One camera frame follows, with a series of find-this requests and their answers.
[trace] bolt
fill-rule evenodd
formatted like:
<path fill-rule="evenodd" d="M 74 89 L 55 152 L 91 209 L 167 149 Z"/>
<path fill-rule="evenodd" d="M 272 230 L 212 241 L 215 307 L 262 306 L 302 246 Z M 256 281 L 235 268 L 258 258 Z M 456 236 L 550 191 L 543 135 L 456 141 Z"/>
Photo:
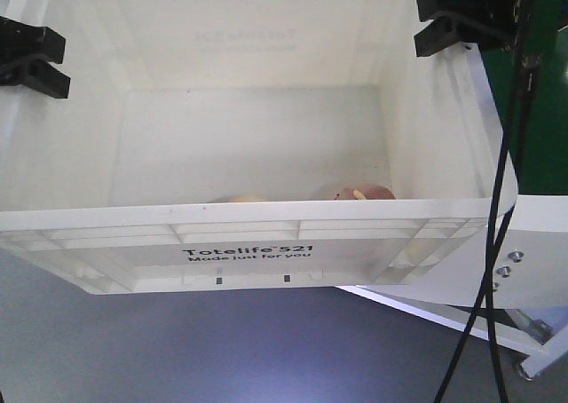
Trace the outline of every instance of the bolt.
<path fill-rule="evenodd" d="M 512 260 L 514 263 L 520 263 L 521 261 L 523 261 L 524 256 L 525 254 L 520 250 L 514 250 L 513 252 L 509 252 L 507 258 Z"/>
<path fill-rule="evenodd" d="M 495 272 L 501 277 L 509 277 L 511 275 L 511 267 L 504 265 L 503 267 L 499 267 L 497 270 L 495 270 Z"/>

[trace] bin floor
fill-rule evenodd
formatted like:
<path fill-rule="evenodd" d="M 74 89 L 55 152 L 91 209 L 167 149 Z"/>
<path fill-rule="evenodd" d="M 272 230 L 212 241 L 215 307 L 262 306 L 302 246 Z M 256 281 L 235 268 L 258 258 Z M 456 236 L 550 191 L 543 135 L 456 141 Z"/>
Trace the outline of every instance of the bin floor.
<path fill-rule="evenodd" d="M 390 186 L 376 87 L 132 92 L 112 204 L 333 199 Z"/>

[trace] wire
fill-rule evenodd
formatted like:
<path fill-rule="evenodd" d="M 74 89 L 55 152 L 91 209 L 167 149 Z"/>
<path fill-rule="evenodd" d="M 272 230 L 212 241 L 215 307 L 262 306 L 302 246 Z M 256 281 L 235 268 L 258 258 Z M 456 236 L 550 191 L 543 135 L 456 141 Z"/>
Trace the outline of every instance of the wire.
<path fill-rule="evenodd" d="M 440 384 L 438 393 L 436 394 L 436 398 L 434 399 L 434 403 L 440 403 L 446 393 L 447 386 L 449 385 L 452 376 L 454 375 L 454 371 L 460 360 L 465 344 L 467 343 L 469 334 L 473 329 L 473 325 L 481 309 L 484 296 L 485 297 L 489 296 L 487 299 L 491 305 L 490 307 L 488 307 L 487 311 L 488 312 L 487 328 L 488 328 L 488 335 L 490 338 L 490 350 L 492 354 L 493 372 L 495 373 L 495 382 L 497 383 L 497 387 L 499 389 L 501 402 L 507 403 L 509 401 L 502 377 L 501 361 L 499 360 L 499 352 L 498 352 L 499 349 L 497 347 L 496 335 L 494 333 L 492 276 L 493 276 L 493 268 L 497 256 L 499 254 L 499 249 L 501 248 L 501 244 L 504 240 L 505 233 L 507 232 L 507 228 L 509 227 L 514 207 L 511 208 L 509 212 L 507 212 L 507 214 L 505 214 L 505 217 L 501 222 L 497 240 L 495 240 L 495 228 L 497 224 L 497 215 L 499 210 L 499 201 L 501 199 L 501 189 L 505 174 L 505 166 L 507 164 L 507 155 L 509 152 L 509 135 L 512 129 L 512 125 L 515 118 L 516 107 L 517 107 L 517 86 L 519 84 L 519 80 L 521 78 L 521 72 L 523 69 L 523 53 L 525 51 L 526 40 L 528 37 L 528 28 L 530 25 L 530 16 L 531 16 L 531 11 L 533 10 L 534 2 L 535 0 L 523 0 L 519 12 L 517 37 L 515 41 L 514 66 L 513 66 L 511 91 L 509 94 L 509 103 L 505 117 L 505 123 L 503 126 L 503 136 L 501 140 L 499 159 L 497 161 L 497 171 L 495 173 L 491 208 L 489 212 L 489 224 L 487 230 L 487 239 L 485 243 L 485 271 L 483 279 L 479 286 L 479 290 L 477 292 L 476 301 L 469 315 L 468 322 L 460 336 L 460 340 L 455 348 L 454 355 L 452 357 L 452 360 L 450 361 L 444 380 L 442 381 L 442 384 Z"/>
<path fill-rule="evenodd" d="M 525 158 L 525 141 L 526 134 L 528 130 L 528 123 L 531 116 L 531 111 L 533 109 L 534 94 L 536 92 L 536 87 L 538 83 L 540 66 L 537 64 L 533 67 L 524 66 L 522 73 L 522 81 L 520 83 L 521 103 L 519 108 L 519 118 L 518 118 L 518 134 L 517 134 L 517 153 L 515 156 L 515 167 L 517 171 L 517 181 L 520 183 L 522 179 L 523 171 L 523 161 Z M 507 221 L 505 218 L 501 223 L 501 227 L 498 234 L 498 240 L 493 244 L 493 253 L 491 254 L 491 262 L 494 265 L 499 256 L 499 250 L 501 249 L 501 244 L 504 240 L 505 233 L 509 227 L 509 222 L 512 217 L 514 206 L 507 213 Z M 499 356 L 499 346 L 497 344 L 497 334 L 495 331 L 495 317 L 494 317 L 494 307 L 493 307 L 493 284 L 485 284 L 485 308 L 486 320 L 487 320 L 487 334 L 489 337 L 489 350 L 491 352 L 493 372 L 495 374 L 495 382 L 499 391 L 499 395 L 502 402 L 508 402 L 509 398 L 507 396 L 507 389 L 505 387 L 503 373 L 501 370 L 501 360 Z"/>

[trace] grey floor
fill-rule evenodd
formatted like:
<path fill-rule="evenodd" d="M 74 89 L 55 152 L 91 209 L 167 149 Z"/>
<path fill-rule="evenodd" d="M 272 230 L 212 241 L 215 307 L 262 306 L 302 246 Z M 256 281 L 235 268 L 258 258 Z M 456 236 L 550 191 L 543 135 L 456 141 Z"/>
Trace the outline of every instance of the grey floor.
<path fill-rule="evenodd" d="M 432 401 L 458 333 L 336 288 L 92 296 L 0 253 L 6 403 Z M 512 402 L 568 401 L 568 360 Z M 496 402 L 471 338 L 445 402 Z"/>

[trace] plastic bin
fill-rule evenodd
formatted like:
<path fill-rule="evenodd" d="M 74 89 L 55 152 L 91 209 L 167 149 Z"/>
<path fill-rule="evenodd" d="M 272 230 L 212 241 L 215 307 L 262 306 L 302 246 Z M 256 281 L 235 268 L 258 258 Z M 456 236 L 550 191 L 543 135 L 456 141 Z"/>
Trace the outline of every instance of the plastic bin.
<path fill-rule="evenodd" d="M 406 283 L 486 222 L 475 46 L 415 0 L 11 0 L 69 99 L 0 90 L 0 246 L 93 293 Z M 394 201 L 334 201 L 351 183 Z M 239 194 L 269 202 L 227 203 Z M 502 210 L 516 197 L 511 168 Z"/>

